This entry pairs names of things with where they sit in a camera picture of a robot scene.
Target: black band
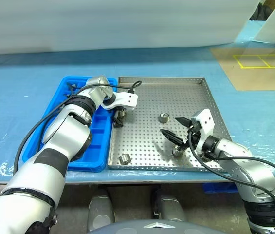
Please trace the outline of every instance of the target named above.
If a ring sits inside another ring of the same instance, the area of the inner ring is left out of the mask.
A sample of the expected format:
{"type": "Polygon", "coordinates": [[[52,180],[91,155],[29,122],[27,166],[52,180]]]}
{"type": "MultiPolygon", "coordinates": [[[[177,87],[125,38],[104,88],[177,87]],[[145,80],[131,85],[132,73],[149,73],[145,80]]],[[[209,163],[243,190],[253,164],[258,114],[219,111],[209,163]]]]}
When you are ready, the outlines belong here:
{"type": "Polygon", "coordinates": [[[50,206],[55,207],[55,202],[47,195],[33,190],[33,189],[26,189],[26,188],[12,188],[12,189],[8,189],[6,190],[4,193],[2,193],[1,196],[3,195],[9,195],[9,194],[13,194],[13,193],[25,193],[25,194],[30,194],[36,198],[39,198],[42,201],[45,201],[46,203],[48,203],[50,206]]]}
{"type": "Polygon", "coordinates": [[[105,106],[109,106],[109,105],[113,104],[115,100],[116,100],[116,95],[112,94],[111,98],[103,101],[103,104],[105,106]]]}
{"type": "Polygon", "coordinates": [[[49,234],[50,228],[45,227],[42,222],[34,222],[30,225],[25,234],[49,234]]]}
{"type": "Polygon", "coordinates": [[[92,141],[92,133],[90,132],[87,140],[84,142],[83,146],[81,147],[81,149],[78,151],[78,153],[75,154],[75,156],[70,160],[70,162],[76,161],[79,158],[82,157],[84,151],[88,148],[88,146],[90,145],[91,141],[92,141]]]}
{"type": "MultiPolygon", "coordinates": [[[[188,129],[187,132],[188,132],[187,138],[189,137],[189,132],[194,133],[194,132],[192,131],[191,128],[188,129]]],[[[197,145],[198,145],[198,142],[199,142],[199,140],[200,140],[200,137],[201,137],[201,136],[200,136],[200,132],[196,132],[196,134],[191,135],[191,142],[192,142],[192,145],[193,145],[194,149],[196,149],[196,147],[197,147],[197,145]]]]}
{"type": "Polygon", "coordinates": [[[90,99],[87,96],[78,95],[76,98],[67,102],[66,105],[68,105],[68,104],[74,104],[74,105],[82,107],[84,110],[86,110],[90,114],[91,117],[93,117],[93,115],[96,111],[95,102],[93,102],[92,99],[90,99]]]}
{"type": "Polygon", "coordinates": [[[243,202],[249,220],[252,223],[264,227],[275,227],[275,202],[243,202]]]}
{"type": "Polygon", "coordinates": [[[219,140],[220,139],[218,139],[217,137],[209,135],[202,146],[202,151],[213,152],[213,149],[219,140]]]}
{"type": "Polygon", "coordinates": [[[57,169],[63,177],[65,177],[67,167],[68,167],[68,158],[61,152],[54,149],[44,149],[35,159],[35,163],[47,164],[51,167],[57,169]]]}

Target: blue plastic tray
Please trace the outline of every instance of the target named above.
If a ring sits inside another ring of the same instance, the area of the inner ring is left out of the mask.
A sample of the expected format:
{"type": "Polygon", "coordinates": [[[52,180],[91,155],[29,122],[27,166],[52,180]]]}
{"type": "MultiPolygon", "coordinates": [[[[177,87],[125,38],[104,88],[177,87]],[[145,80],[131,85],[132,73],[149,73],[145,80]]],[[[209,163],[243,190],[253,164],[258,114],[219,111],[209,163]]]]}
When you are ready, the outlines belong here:
{"type": "MultiPolygon", "coordinates": [[[[63,102],[67,98],[67,95],[71,93],[67,82],[70,84],[76,84],[78,90],[85,85],[86,81],[89,78],[91,77],[65,77],[61,81],[43,116],[47,115],[53,108],[63,102]]],[[[114,78],[108,78],[108,81],[110,84],[117,84],[117,80],[114,78]]],[[[113,111],[107,111],[102,107],[98,108],[93,116],[92,124],[90,125],[90,130],[93,135],[92,142],[80,159],[69,163],[69,170],[100,172],[105,168],[109,151],[112,115],[113,111]]],[[[51,119],[46,126],[51,124],[53,119],[51,119]]],[[[25,149],[25,152],[22,156],[22,160],[24,162],[36,153],[42,125],[43,124],[41,124],[35,130],[31,140],[28,143],[27,148],[25,149]]]]}
{"type": "Polygon", "coordinates": [[[206,194],[238,193],[234,183],[204,183],[202,186],[206,194]]]}

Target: yellow tape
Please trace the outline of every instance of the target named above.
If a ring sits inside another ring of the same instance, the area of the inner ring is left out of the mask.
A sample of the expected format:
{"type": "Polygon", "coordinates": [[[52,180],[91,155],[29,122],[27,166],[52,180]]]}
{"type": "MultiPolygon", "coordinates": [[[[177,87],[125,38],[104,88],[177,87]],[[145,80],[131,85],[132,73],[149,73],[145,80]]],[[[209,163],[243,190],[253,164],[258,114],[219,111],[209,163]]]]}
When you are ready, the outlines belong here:
{"type": "Polygon", "coordinates": [[[275,54],[267,54],[267,55],[233,55],[234,59],[237,61],[241,69],[275,69],[275,66],[270,66],[261,56],[275,56],[275,54]],[[245,67],[242,65],[241,61],[237,57],[247,57],[247,56],[256,56],[258,57],[265,65],[260,67],[245,67]]]}

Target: floor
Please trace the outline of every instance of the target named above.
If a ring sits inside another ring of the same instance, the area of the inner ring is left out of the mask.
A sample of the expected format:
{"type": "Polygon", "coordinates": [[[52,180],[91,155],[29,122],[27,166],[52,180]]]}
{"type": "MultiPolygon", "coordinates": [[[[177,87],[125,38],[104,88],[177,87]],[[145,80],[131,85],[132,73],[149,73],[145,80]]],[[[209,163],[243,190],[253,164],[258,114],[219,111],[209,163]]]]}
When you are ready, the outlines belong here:
{"type": "MultiPolygon", "coordinates": [[[[150,194],[157,187],[107,186],[116,221],[151,219],[150,194]]],[[[161,188],[180,201],[188,222],[228,234],[250,233],[247,215],[238,193],[205,194],[201,184],[163,184],[161,188]]],[[[84,234],[89,202],[96,190],[95,185],[66,185],[57,209],[58,223],[52,227],[51,234],[84,234]]]]}

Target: yellow tape rectangle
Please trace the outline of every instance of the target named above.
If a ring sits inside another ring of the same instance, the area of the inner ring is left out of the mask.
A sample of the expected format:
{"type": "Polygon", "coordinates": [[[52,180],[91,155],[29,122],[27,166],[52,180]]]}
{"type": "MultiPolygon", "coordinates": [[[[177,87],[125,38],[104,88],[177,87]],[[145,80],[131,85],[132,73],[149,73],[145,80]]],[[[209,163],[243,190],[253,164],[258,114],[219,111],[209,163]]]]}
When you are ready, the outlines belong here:
{"type": "Polygon", "coordinates": [[[239,64],[241,69],[275,69],[275,66],[270,65],[266,60],[264,60],[263,57],[267,57],[267,56],[269,56],[269,57],[274,56],[275,57],[275,54],[233,55],[234,59],[237,61],[237,63],[239,64]],[[258,60],[261,61],[265,66],[245,66],[240,61],[240,59],[242,57],[257,57],[258,60]]]}

